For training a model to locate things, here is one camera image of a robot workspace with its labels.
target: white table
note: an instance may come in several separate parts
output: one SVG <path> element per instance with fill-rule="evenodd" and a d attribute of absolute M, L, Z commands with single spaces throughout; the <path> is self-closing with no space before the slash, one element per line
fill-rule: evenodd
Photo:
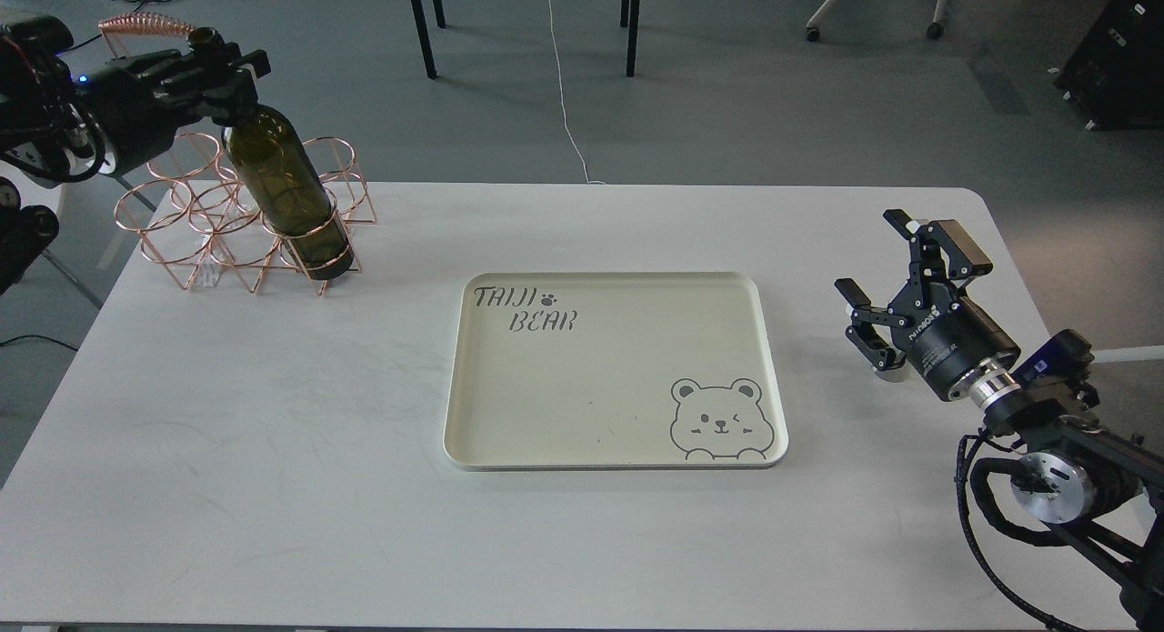
<path fill-rule="evenodd" d="M 975 193 L 374 185 L 364 272 L 184 293 L 126 268 L 0 491 L 0 620 L 407 627 L 1016 629 L 961 538 L 980 422 L 844 339 L 838 277 L 883 304 L 899 206 L 994 260 L 974 299 L 1046 338 Z M 739 271 L 789 427 L 768 470 L 461 471 L 441 429 L 463 285 L 490 271 Z M 1135 527 L 1130 513 L 1108 521 Z M 1065 549 L 986 553 L 1072 623 L 1131 627 Z"/>

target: black cable sleeve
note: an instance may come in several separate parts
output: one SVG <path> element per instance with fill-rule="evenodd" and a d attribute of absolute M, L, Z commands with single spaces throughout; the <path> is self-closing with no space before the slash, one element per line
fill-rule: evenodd
<path fill-rule="evenodd" d="M 999 509 L 999 503 L 994 499 L 994 491 L 991 490 L 991 485 L 987 483 L 992 474 L 1022 476 L 1027 475 L 1027 469 L 1015 460 L 1003 460 L 1001 457 L 984 457 L 974 463 L 973 470 L 970 471 L 970 490 L 974 493 L 974 503 L 981 510 L 982 518 L 986 519 L 986 523 L 991 524 L 991 527 L 1015 541 L 1022 541 L 1023 544 L 1039 548 L 1067 545 L 1066 541 L 1059 539 L 1056 533 L 1049 530 L 1035 531 L 1010 523 L 1006 514 L 1002 513 L 1002 510 Z"/>
<path fill-rule="evenodd" d="M 974 445 L 971 446 L 968 453 L 966 452 L 966 442 L 974 440 Z M 994 584 L 994 588 L 999 590 L 1000 594 L 1007 597 L 1016 608 L 1021 609 L 1028 616 L 1035 620 L 1043 624 L 1048 630 L 1058 630 L 1059 632 L 1086 632 L 1085 629 L 1071 625 L 1064 620 L 1059 620 L 1045 611 L 1036 608 L 1035 605 L 1022 599 L 1018 594 L 1010 590 L 1006 583 L 994 573 L 991 568 L 989 562 L 986 561 L 986 555 L 982 554 L 982 548 L 978 545 L 978 539 L 974 538 L 974 530 L 970 525 L 970 503 L 966 498 L 966 474 L 970 471 L 970 466 L 974 462 L 974 456 L 978 454 L 978 449 L 981 448 L 982 442 L 986 441 L 986 434 L 968 434 L 963 436 L 961 441 L 958 442 L 958 462 L 957 470 L 954 474 L 956 489 L 954 493 L 958 500 L 958 523 L 961 524 L 961 534 L 966 538 L 966 546 L 970 548 L 970 553 L 974 555 L 974 561 L 978 562 L 979 568 L 986 574 L 986 577 Z"/>

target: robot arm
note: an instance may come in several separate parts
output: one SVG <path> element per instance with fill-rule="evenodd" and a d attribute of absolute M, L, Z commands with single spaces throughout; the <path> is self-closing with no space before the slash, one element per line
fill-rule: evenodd
<path fill-rule="evenodd" d="M 211 28 L 187 38 L 190 52 L 109 61 L 76 80 L 57 56 L 72 35 L 51 15 L 0 23 L 0 161 L 45 187 L 121 176 L 170 149 L 178 127 L 257 102 L 254 80 L 270 73 L 267 52 L 242 56 Z M 74 164 L 83 164 L 79 172 Z M 44 206 L 20 208 L 0 184 L 0 293 L 57 235 Z"/>
<path fill-rule="evenodd" d="M 968 526 L 965 485 L 986 520 L 1007 537 L 1036 546 L 1070 546 L 1121 587 L 1121 603 L 1141 630 L 1164 629 L 1164 459 L 1099 425 L 1099 405 L 1087 383 L 1091 345 L 1060 331 L 1015 368 L 1020 349 L 966 293 L 993 267 L 957 221 L 913 221 L 887 210 L 886 221 L 909 243 L 906 285 L 886 308 L 873 307 L 856 281 L 836 281 L 852 308 L 846 336 L 886 376 L 908 361 L 944 402 L 971 399 L 984 413 L 980 434 L 968 434 L 958 454 L 959 513 L 966 539 L 1002 592 L 1052 629 L 1072 627 L 1018 598 L 985 563 Z M 876 326 L 888 326 L 890 342 Z M 1022 457 L 980 459 L 992 438 L 1017 434 Z M 973 447 L 966 450 L 966 442 Z M 1010 478 L 1014 498 L 1045 526 L 1034 531 L 1006 519 L 988 483 Z M 1143 488 L 1157 511 L 1145 542 L 1136 545 L 1096 524 Z"/>

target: white cable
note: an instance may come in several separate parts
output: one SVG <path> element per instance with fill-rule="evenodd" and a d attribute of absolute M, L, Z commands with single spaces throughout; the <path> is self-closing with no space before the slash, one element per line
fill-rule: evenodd
<path fill-rule="evenodd" d="M 585 156 L 582 156 L 582 151 L 579 150 L 579 143 L 574 140 L 574 134 L 570 132 L 570 123 L 566 118 L 566 86 L 562 84 L 562 57 L 558 55 L 558 35 L 554 35 L 554 2 L 553 0 L 546 0 L 546 6 L 549 7 L 549 41 L 554 44 L 554 63 L 558 64 L 558 98 L 562 102 L 562 127 L 566 129 L 566 136 L 569 137 L 570 144 L 574 147 L 574 151 L 577 152 L 579 159 L 582 161 L 582 177 L 585 177 L 585 184 L 588 185 L 603 185 L 606 182 L 603 180 L 591 180 L 590 171 L 585 166 Z"/>

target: chair leg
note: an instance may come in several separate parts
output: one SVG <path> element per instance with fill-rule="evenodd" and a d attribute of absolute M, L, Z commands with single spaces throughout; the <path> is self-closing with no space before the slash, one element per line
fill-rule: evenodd
<path fill-rule="evenodd" d="M 630 33 L 626 36 L 626 76 L 634 77 L 634 57 L 639 44 L 639 1 L 631 0 Z"/>
<path fill-rule="evenodd" d="M 931 40 L 939 38 L 939 36 L 944 31 L 942 22 L 945 19 L 946 3 L 949 1 L 950 0 L 938 0 L 936 6 L 934 7 L 934 22 L 931 22 L 930 27 L 928 27 L 925 30 L 925 35 Z"/>
<path fill-rule="evenodd" d="M 420 55 L 425 57 L 425 73 L 430 80 L 436 78 L 436 64 L 433 62 L 433 47 L 428 41 L 428 22 L 425 22 L 425 7 L 420 0 L 412 2 L 412 19 L 417 23 L 417 36 L 420 38 Z"/>
<path fill-rule="evenodd" d="M 433 10 L 436 12 L 436 27 L 441 30 L 445 28 L 445 2 L 441 0 L 433 0 Z"/>
<path fill-rule="evenodd" d="M 818 30 L 821 26 L 821 19 L 824 19 L 824 15 L 828 14 L 830 9 L 832 9 L 832 6 L 835 6 L 837 1 L 839 0 L 825 0 L 821 2 L 819 9 L 816 10 L 816 14 L 814 14 L 811 19 L 808 19 L 808 22 L 804 23 L 804 27 L 807 27 L 808 30 Z"/>

